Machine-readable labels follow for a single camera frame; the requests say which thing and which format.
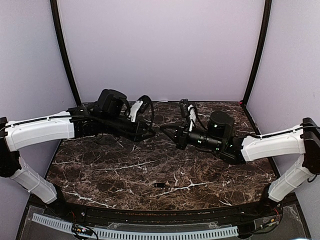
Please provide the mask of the key with black head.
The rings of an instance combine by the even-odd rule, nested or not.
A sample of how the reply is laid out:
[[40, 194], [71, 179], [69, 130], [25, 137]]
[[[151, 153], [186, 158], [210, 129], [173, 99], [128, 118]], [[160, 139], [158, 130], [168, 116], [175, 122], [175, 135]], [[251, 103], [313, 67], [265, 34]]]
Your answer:
[[153, 184], [155, 188], [164, 188], [166, 186], [165, 183], [156, 182]]

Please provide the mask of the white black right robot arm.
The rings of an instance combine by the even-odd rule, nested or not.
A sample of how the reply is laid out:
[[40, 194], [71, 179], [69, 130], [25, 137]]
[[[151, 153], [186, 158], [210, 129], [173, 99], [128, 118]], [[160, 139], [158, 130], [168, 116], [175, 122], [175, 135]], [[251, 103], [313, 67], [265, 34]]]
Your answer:
[[178, 149], [192, 145], [212, 152], [229, 165], [239, 165], [254, 160], [298, 154], [297, 161], [264, 190], [255, 213], [266, 217], [275, 204], [295, 190], [310, 177], [320, 174], [320, 128], [309, 117], [292, 128], [264, 135], [233, 136], [234, 119], [226, 112], [211, 113], [207, 127], [195, 127], [194, 120], [162, 125], [160, 130]]

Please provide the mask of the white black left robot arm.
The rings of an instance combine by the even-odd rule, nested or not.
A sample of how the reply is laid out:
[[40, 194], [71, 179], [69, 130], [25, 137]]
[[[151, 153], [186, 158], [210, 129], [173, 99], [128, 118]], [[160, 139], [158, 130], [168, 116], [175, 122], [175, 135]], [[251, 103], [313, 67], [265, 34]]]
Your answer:
[[84, 103], [59, 113], [22, 121], [0, 119], [0, 176], [17, 182], [36, 195], [60, 218], [67, 218], [70, 206], [54, 184], [46, 181], [21, 157], [19, 150], [54, 140], [69, 140], [109, 134], [133, 142], [155, 136], [153, 123], [138, 119], [148, 108], [154, 109], [149, 96], [129, 104], [117, 90], [104, 89], [95, 102]]

